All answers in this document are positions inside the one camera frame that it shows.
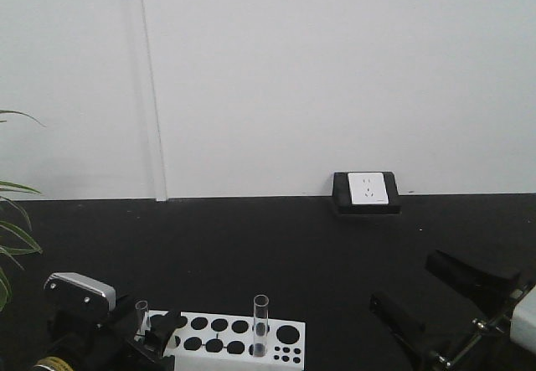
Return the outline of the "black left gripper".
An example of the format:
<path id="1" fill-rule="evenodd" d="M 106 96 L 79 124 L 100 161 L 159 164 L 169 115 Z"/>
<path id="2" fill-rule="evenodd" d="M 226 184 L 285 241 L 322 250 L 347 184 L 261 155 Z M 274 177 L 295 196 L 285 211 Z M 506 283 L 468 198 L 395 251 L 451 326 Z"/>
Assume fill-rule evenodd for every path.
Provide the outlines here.
<path id="1" fill-rule="evenodd" d="M 149 317 L 141 334 L 135 309 L 137 298 L 120 296 L 104 319 L 84 320 L 60 311 L 48 321 L 52 345 L 32 370 L 173 370 L 175 360 L 164 356 L 181 312 Z"/>

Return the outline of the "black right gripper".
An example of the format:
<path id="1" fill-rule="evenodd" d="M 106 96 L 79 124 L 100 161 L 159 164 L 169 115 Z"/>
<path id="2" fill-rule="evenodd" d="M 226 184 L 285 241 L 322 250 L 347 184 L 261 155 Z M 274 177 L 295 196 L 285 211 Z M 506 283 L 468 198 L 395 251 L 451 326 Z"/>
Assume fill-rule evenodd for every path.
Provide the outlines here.
<path id="1" fill-rule="evenodd" d="M 419 370 L 534 370 L 535 353 L 513 341 L 514 310 L 535 291 L 535 281 L 521 271 L 493 273 L 446 252 L 428 254 L 425 268 L 472 301 L 483 313 L 468 332 L 440 349 L 440 340 L 383 291 L 370 297 L 369 310 L 389 329 L 408 357 L 425 357 Z"/>

